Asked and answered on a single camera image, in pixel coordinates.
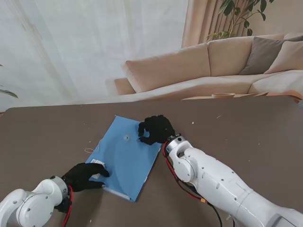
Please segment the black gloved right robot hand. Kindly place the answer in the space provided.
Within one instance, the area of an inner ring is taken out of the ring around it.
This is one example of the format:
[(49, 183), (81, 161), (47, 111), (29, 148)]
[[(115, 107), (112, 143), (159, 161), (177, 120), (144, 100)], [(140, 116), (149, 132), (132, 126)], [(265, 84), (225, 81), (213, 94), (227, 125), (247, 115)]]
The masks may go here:
[(164, 144), (169, 138), (176, 135), (170, 121), (163, 115), (145, 118), (139, 123), (139, 141), (147, 145), (154, 143)]

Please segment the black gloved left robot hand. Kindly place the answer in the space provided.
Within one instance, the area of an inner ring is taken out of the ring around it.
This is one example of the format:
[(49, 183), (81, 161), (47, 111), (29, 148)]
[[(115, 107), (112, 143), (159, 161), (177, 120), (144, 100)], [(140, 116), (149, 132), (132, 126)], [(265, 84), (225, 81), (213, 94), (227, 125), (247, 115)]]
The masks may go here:
[(96, 174), (109, 177), (109, 172), (98, 163), (79, 163), (62, 176), (65, 183), (73, 189), (74, 192), (83, 190), (100, 189), (103, 182), (90, 181), (89, 179)]

